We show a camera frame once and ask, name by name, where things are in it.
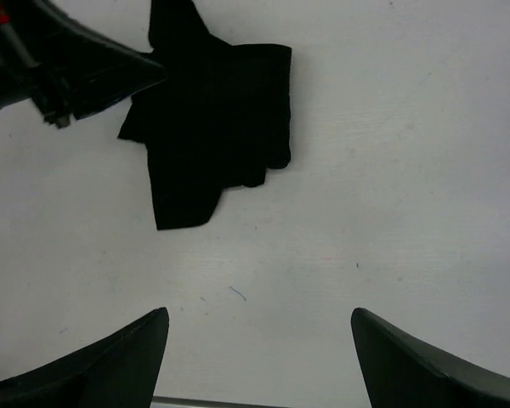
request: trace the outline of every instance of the black cloth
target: black cloth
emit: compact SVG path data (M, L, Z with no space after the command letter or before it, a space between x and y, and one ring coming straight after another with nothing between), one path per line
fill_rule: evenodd
M153 0L149 37L169 78L134 95L119 138L147 147L157 228L195 227L223 189L257 187L289 164L292 51L229 45L190 0Z

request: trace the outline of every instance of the white table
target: white table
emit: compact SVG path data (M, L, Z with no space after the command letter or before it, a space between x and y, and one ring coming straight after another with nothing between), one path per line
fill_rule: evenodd
M149 0L58 3L149 50ZM510 0L197 4L293 47L294 162L157 233L129 102L61 132L1 111L0 379L158 306L167 396L368 407L358 306L510 376Z

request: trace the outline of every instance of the stain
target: stain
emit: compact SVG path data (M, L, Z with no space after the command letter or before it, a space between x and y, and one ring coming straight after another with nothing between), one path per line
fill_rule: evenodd
M240 296L242 299L244 299L244 302L247 302L247 298L244 295L242 295L240 292L238 292L234 287L229 286L229 289L232 292L236 293L238 296Z

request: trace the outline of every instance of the white surface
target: white surface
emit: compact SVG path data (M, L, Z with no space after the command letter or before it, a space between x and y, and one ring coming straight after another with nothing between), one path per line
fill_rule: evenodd
M510 0L392 3L197 3L294 48L293 164L203 228L155 231L128 102L63 132L0 112L0 379L157 306L168 396L368 407L357 306L510 376ZM149 49L148 0L59 4Z

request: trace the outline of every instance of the black garment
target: black garment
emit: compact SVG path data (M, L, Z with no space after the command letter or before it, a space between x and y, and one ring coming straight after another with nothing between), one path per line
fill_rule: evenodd
M169 78L133 97L119 138L147 146L157 228L202 225L223 189L257 187L291 160L292 51L230 46L190 0L153 0L150 43Z

